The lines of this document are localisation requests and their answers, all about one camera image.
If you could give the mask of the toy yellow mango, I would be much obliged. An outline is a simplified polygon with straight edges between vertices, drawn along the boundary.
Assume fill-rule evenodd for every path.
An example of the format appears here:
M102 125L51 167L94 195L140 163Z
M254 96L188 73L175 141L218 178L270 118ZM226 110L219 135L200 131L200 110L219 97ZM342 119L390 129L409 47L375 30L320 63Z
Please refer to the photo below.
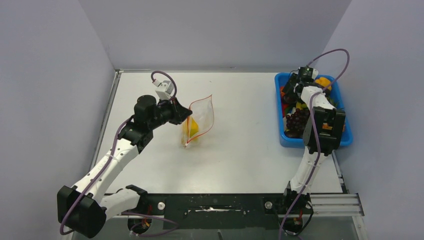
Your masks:
M188 117L181 125L181 144L187 146L198 132L199 125L192 117Z

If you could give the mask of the clear zip top bag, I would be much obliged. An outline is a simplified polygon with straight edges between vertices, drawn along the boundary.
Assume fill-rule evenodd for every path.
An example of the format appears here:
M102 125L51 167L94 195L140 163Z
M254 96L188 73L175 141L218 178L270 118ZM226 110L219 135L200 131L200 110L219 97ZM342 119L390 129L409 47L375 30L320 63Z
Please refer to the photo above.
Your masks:
M200 137L207 134L214 126L215 112L213 106L213 95L211 94L207 97L193 101L189 105L188 109L192 110L192 115L189 117L193 118L197 122L199 132L187 146L183 146L181 144L184 148L198 144Z

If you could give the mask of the toy purple grape bunch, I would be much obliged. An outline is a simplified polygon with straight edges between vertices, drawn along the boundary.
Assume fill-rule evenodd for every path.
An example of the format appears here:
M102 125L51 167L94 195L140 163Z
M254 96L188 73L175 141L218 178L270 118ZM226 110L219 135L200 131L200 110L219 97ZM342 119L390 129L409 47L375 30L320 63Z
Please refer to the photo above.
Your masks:
M303 132L305 130L310 111L308 108L296 108L293 113L286 115L286 129L288 131Z

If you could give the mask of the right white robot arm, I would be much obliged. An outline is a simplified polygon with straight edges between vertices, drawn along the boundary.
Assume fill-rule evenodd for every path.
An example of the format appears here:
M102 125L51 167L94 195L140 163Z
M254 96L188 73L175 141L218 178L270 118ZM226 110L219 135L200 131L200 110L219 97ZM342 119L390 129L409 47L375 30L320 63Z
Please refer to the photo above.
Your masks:
M315 81L317 76L316 69L299 67L283 88L285 94L296 95L309 111L302 134L304 154L281 199L282 209L289 214L306 207L316 175L323 161L340 146L345 126L346 113L329 102L326 88Z

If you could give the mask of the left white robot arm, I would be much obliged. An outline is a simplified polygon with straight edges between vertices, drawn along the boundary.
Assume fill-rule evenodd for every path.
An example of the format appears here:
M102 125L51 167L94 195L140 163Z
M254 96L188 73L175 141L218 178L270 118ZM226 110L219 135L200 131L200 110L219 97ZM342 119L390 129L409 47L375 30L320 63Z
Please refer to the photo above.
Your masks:
M127 186L109 196L106 191L130 161L135 159L153 139L153 131L170 123L182 124L192 110L173 97L160 100L142 95L134 106L134 114L117 129L113 143L104 157L73 186L63 186L57 193L59 233L78 232L95 237L106 221L136 208L142 189Z

